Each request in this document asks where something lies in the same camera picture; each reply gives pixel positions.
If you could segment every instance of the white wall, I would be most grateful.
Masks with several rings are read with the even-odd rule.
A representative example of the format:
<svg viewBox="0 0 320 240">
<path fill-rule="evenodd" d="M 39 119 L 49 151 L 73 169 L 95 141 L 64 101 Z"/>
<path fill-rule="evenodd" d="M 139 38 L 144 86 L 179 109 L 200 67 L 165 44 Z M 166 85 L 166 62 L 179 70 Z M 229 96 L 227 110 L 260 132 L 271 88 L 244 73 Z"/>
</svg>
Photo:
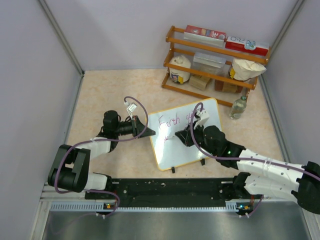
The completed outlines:
<svg viewBox="0 0 320 240">
<path fill-rule="evenodd" d="M 0 7 L 0 239 L 28 239 L 80 77 L 36 0 Z"/>
<path fill-rule="evenodd" d="M 273 43 L 295 0 L 46 0 L 85 70 L 159 68 L 171 25 Z"/>
<path fill-rule="evenodd" d="M 295 163 L 320 164 L 320 1 L 307 0 L 266 71 Z"/>
</svg>

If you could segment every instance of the whiteboard stand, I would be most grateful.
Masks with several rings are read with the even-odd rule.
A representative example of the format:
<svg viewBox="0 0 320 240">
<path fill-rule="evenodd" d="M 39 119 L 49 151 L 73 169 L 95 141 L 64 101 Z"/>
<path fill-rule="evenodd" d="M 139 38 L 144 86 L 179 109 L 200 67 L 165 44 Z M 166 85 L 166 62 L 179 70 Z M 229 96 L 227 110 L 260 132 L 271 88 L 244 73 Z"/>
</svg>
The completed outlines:
<svg viewBox="0 0 320 240">
<path fill-rule="evenodd" d="M 172 173 L 175 173 L 175 168 L 186 164 L 197 161 L 201 161 L 201 165 L 205 164 L 207 157 L 195 145 L 187 147 L 175 136 L 175 132 L 185 129 L 190 124 L 192 112 L 200 102 L 210 116 L 204 128 L 215 125 L 222 131 L 218 103 L 215 98 L 207 98 L 148 115 L 148 127 L 155 131 L 155 135 L 151 136 L 150 140 L 159 170 L 172 170 Z"/>
</svg>

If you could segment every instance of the beige tabletop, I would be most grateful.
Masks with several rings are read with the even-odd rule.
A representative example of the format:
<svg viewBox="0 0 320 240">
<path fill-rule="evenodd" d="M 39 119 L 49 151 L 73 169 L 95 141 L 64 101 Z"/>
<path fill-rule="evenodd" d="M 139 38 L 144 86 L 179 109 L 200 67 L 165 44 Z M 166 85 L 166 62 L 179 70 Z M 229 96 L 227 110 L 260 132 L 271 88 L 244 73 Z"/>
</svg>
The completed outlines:
<svg viewBox="0 0 320 240">
<path fill-rule="evenodd" d="M 94 138 L 99 133 L 104 113 L 108 110 L 117 111 L 124 120 L 128 115 L 124 106 L 125 96 L 137 98 L 149 113 L 199 100 L 161 88 L 166 71 L 163 68 L 86 71 L 68 144 Z M 251 91 L 247 108 L 240 119 L 230 119 L 229 110 L 229 107 L 219 105 L 222 129 L 229 141 L 264 156 L 282 160 L 259 84 Z M 145 123 L 141 107 L 134 114 Z M 120 142 L 114 151 L 93 159 L 90 171 L 107 174 L 112 178 L 217 178 L 238 174 L 237 170 L 223 167 L 214 159 L 206 159 L 204 166 L 195 162 L 178 167 L 175 174 L 170 170 L 160 171 L 149 137 Z"/>
</svg>

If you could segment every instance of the red box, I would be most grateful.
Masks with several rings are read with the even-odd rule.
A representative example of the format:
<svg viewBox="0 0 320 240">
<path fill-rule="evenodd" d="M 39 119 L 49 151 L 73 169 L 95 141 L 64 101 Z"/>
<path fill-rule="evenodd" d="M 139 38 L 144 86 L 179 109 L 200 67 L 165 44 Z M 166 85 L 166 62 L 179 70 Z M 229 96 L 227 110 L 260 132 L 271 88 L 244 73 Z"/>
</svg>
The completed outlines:
<svg viewBox="0 0 320 240">
<path fill-rule="evenodd" d="M 240 37 L 228 36 L 225 48 L 249 54 L 266 56 L 269 51 L 269 44 L 266 42 L 256 42 Z"/>
<path fill-rule="evenodd" d="M 222 31 L 209 30 L 202 27 L 188 25 L 184 30 L 183 37 L 187 40 L 223 47 L 227 35 Z"/>
</svg>

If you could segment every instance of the plastic bottle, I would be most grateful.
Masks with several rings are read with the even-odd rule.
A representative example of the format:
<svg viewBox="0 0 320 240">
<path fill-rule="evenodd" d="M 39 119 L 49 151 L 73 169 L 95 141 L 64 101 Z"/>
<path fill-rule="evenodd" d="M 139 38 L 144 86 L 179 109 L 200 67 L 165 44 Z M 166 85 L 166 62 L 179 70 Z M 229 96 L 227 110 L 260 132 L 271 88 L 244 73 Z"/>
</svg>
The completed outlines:
<svg viewBox="0 0 320 240">
<path fill-rule="evenodd" d="M 239 119 L 242 113 L 246 110 L 247 107 L 247 97 L 242 96 L 240 99 L 236 100 L 230 110 L 229 117 L 231 119 Z"/>
</svg>

